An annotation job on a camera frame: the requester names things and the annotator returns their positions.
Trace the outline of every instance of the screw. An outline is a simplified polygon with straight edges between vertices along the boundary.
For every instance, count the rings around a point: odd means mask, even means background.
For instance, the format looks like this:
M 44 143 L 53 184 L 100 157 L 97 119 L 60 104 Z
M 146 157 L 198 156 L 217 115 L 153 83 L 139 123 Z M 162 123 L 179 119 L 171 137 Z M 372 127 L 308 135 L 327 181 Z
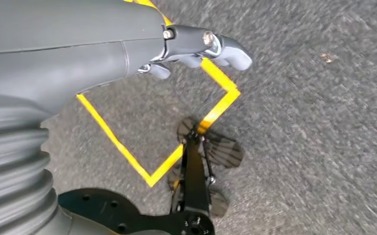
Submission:
M 164 32 L 162 32 L 162 36 L 164 37 L 164 39 L 171 39 L 174 37 L 174 32 L 167 29 Z
M 214 42 L 214 33 L 211 31 L 205 31 L 202 40 L 206 46 L 211 47 Z
M 210 184 L 213 185 L 216 182 L 216 178 L 214 176 L 210 176 Z

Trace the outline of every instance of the black metal bracket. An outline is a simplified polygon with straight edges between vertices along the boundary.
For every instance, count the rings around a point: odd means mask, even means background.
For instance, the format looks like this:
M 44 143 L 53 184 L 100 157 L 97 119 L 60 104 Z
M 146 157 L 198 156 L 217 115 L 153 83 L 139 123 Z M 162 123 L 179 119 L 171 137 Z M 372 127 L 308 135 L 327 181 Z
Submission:
M 143 215 L 128 198 L 99 188 L 65 192 L 59 196 L 59 204 L 120 234 L 162 231 L 170 235 L 214 235 L 209 218 L 210 194 L 199 154 L 201 142 L 194 132 L 186 137 L 181 180 L 173 192 L 168 215 Z

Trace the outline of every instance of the robotic arm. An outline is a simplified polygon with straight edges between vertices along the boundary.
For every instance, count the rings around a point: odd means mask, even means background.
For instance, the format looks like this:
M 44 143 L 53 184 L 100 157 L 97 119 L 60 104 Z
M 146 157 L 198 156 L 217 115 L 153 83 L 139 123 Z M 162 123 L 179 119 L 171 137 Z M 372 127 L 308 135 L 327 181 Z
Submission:
M 162 62 L 195 68 L 204 57 L 239 70 L 251 65 L 235 40 L 203 28 L 166 27 L 151 7 L 121 0 L 0 0 L 0 235 L 117 234 L 58 205 L 44 169 L 49 155 L 40 146 L 48 132 L 40 123 L 92 87 L 135 73 L 167 78 Z M 164 231 L 132 234 L 170 234 Z

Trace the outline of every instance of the yellow tape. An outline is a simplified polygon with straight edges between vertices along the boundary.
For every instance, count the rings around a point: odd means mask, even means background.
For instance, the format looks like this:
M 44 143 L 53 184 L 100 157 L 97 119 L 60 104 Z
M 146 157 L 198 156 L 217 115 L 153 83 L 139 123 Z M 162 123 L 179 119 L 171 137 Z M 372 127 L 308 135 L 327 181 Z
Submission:
M 148 172 L 139 164 L 136 158 L 130 153 L 130 151 L 116 138 L 113 131 L 108 127 L 105 120 L 100 116 L 92 104 L 86 99 L 83 94 L 78 94 L 77 99 L 83 104 L 87 111 L 92 115 L 95 121 L 99 124 L 102 130 L 106 133 L 111 142 L 116 146 L 120 153 L 128 160 L 129 164 L 135 168 L 135 170 L 144 178 L 147 184 L 152 187 L 159 179 L 161 179 L 165 173 L 180 159 L 182 156 L 183 146 L 180 144 L 178 148 L 168 157 L 168 159 L 152 174 Z
M 152 4 L 149 0 L 134 0 L 135 3 L 146 5 L 157 9 L 156 6 Z M 165 17 L 164 21 L 166 25 L 172 24 L 172 22 Z M 211 60 L 203 59 L 201 63 L 202 69 L 211 76 L 227 93 L 226 95 L 211 109 L 211 111 L 204 117 L 200 122 L 200 127 L 198 131 L 200 133 L 205 133 L 205 131 L 213 125 L 213 123 L 230 107 L 230 105 L 240 96 L 240 91 L 237 90 L 236 84 L 234 84 L 230 78 L 224 74 Z M 116 138 L 113 131 L 108 127 L 103 118 L 99 115 L 92 104 L 86 99 L 83 94 L 78 94 L 77 98 L 84 105 L 87 111 L 93 116 L 95 121 L 99 124 L 102 130 L 106 133 L 108 138 L 116 146 L 120 153 L 128 160 L 135 170 L 142 176 L 142 178 L 147 182 L 147 184 L 152 187 L 154 186 L 166 173 L 167 171 L 182 157 L 183 146 L 180 144 L 176 150 L 161 164 L 161 166 L 152 174 L 149 175 L 148 172 L 139 164 L 136 158 L 126 149 L 126 147 Z

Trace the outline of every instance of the robotic hand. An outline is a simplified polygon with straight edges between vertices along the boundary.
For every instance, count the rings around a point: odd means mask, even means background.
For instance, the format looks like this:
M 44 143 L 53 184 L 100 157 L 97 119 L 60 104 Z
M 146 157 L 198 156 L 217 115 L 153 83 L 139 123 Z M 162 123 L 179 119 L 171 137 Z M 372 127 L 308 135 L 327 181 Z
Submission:
M 251 56 L 240 43 L 205 28 L 170 25 L 164 29 L 163 37 L 163 53 L 143 65 L 138 73 L 151 73 L 165 79 L 169 77 L 170 71 L 161 62 L 183 62 L 190 68 L 197 68 L 202 58 L 211 59 L 220 66 L 231 65 L 240 71 L 248 69 L 252 64 Z

